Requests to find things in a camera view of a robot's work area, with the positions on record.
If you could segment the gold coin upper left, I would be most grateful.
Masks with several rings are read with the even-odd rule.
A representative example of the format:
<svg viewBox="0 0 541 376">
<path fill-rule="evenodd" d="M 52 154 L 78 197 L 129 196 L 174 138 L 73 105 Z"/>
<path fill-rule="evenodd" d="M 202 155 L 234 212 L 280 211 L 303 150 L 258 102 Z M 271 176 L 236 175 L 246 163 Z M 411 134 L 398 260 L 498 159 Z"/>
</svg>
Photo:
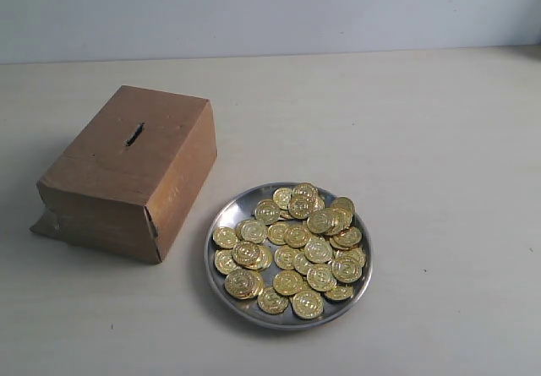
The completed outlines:
<svg viewBox="0 0 541 376">
<path fill-rule="evenodd" d="M 272 199 L 262 199 L 254 209 L 254 217 L 269 226 L 280 220 L 281 209 Z"/>
</svg>

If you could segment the gold coin top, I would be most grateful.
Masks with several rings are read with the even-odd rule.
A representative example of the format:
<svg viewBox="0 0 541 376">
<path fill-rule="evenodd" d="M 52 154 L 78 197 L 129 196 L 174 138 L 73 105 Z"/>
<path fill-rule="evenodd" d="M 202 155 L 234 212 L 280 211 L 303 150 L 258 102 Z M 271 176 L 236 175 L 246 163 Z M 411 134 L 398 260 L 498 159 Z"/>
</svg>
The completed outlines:
<svg viewBox="0 0 541 376">
<path fill-rule="evenodd" d="M 293 187 L 292 196 L 303 196 L 314 201 L 319 196 L 319 190 L 312 183 L 299 183 Z"/>
</svg>

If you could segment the gold coin bottom left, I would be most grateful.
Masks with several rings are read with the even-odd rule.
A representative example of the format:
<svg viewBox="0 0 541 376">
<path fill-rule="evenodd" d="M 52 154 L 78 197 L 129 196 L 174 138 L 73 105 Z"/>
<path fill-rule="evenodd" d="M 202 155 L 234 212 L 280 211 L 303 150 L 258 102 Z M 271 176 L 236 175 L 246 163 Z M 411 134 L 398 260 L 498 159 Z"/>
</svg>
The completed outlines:
<svg viewBox="0 0 541 376">
<path fill-rule="evenodd" d="M 259 308 L 268 314 L 283 313 L 288 305 L 289 300 L 276 292 L 272 286 L 265 287 L 257 297 Z"/>
</svg>

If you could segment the gold coin left stack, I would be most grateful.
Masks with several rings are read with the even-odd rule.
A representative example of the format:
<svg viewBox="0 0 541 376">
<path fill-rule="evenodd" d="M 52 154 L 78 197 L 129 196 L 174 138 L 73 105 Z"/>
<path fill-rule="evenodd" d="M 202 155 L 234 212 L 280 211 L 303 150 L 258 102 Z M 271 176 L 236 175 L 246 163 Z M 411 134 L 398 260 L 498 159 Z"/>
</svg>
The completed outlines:
<svg viewBox="0 0 541 376">
<path fill-rule="evenodd" d="M 239 242 L 232 249 L 232 258 L 236 264 L 249 270 L 265 270 L 271 266 L 271 250 L 262 244 Z"/>
</svg>

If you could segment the gold coin far left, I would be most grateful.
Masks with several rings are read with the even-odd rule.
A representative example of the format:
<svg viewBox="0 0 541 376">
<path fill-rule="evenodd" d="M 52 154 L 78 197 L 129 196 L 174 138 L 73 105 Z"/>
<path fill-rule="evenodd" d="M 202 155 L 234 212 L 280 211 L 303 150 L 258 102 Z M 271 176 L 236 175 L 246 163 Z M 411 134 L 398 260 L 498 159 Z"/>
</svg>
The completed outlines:
<svg viewBox="0 0 541 376">
<path fill-rule="evenodd" d="M 236 231 L 227 226 L 217 227 L 212 234 L 212 239 L 217 247 L 233 249 L 239 242 Z"/>
</svg>

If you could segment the gold coin front bottom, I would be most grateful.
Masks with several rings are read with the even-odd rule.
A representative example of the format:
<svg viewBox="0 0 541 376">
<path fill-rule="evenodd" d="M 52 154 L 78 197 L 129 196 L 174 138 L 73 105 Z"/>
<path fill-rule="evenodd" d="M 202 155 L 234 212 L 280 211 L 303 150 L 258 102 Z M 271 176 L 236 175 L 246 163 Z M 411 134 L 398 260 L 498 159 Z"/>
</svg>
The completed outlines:
<svg viewBox="0 0 541 376">
<path fill-rule="evenodd" d="M 300 291 L 292 298 L 292 310 L 301 319 L 316 319 L 324 312 L 324 301 L 319 292 Z"/>
</svg>

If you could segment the round silver metal plate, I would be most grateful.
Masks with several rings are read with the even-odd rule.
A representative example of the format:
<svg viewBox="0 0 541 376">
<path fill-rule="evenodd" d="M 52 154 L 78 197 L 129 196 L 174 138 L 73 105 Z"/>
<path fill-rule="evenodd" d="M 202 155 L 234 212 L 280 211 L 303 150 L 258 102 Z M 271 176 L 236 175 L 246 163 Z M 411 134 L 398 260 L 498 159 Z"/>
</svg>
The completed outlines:
<svg viewBox="0 0 541 376">
<path fill-rule="evenodd" d="M 229 308 L 244 321 L 270 330 L 307 330 L 338 319 L 362 300 L 363 294 L 369 286 L 373 273 L 373 249 L 369 232 L 360 216 L 355 213 L 352 216 L 352 224 L 363 233 L 360 246 L 366 254 L 366 262 L 360 279 L 353 284 L 352 297 L 341 302 L 332 302 L 325 299 L 323 313 L 316 319 L 307 320 L 299 318 L 290 307 L 280 314 L 268 314 L 259 308 L 254 298 L 239 300 L 227 293 L 224 287 L 225 276 L 217 270 L 214 264 L 214 255 L 217 250 L 217 246 L 212 237 L 214 230 L 219 226 L 234 228 L 240 221 L 252 216 L 259 201 L 270 198 L 280 187 L 293 187 L 295 185 L 295 182 L 266 183 L 236 195 L 216 214 L 214 220 L 210 224 L 205 239 L 204 261 L 206 277 L 210 289 L 213 291 L 216 298 L 219 299 L 226 308 Z"/>
</svg>

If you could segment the brown cardboard slotted box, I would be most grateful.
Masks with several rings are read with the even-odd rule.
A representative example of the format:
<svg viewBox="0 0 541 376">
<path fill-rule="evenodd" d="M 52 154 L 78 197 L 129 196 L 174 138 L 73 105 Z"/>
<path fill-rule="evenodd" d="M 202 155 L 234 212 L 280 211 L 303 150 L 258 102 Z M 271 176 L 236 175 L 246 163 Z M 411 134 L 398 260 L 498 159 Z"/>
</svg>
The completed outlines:
<svg viewBox="0 0 541 376">
<path fill-rule="evenodd" d="M 38 181 L 31 230 L 159 264 L 216 157 L 208 100 L 124 85 Z"/>
</svg>

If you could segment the gold coin lower left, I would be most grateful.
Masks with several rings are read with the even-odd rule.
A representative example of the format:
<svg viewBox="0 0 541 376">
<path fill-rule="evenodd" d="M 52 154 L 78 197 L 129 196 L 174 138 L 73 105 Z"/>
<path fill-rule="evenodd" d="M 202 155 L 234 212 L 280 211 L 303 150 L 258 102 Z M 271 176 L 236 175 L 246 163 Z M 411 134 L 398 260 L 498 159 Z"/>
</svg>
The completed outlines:
<svg viewBox="0 0 541 376">
<path fill-rule="evenodd" d="M 239 300 L 257 297 L 264 289 L 265 282 L 259 272 L 237 269 L 226 276 L 225 290 Z"/>
</svg>

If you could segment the gold coin centre pale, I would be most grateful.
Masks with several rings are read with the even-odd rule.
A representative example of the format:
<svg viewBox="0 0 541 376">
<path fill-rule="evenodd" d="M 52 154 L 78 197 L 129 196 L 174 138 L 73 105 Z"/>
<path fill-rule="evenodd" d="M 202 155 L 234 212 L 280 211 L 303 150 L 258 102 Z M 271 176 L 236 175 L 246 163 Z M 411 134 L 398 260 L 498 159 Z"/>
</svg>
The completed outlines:
<svg viewBox="0 0 541 376">
<path fill-rule="evenodd" d="M 331 245 L 321 237 L 311 237 L 303 247 L 303 251 L 307 260 L 315 264 L 326 263 L 333 257 Z"/>
</svg>

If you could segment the gold coin right side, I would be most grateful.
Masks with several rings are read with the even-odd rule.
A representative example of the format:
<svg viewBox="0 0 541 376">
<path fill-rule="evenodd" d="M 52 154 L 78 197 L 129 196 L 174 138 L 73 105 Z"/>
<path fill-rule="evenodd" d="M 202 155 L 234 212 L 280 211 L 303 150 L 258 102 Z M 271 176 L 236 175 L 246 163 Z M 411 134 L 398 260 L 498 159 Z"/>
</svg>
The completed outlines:
<svg viewBox="0 0 541 376">
<path fill-rule="evenodd" d="M 363 266 L 354 257 L 340 256 L 333 259 L 331 271 L 339 282 L 351 284 L 360 279 L 363 273 Z"/>
</svg>

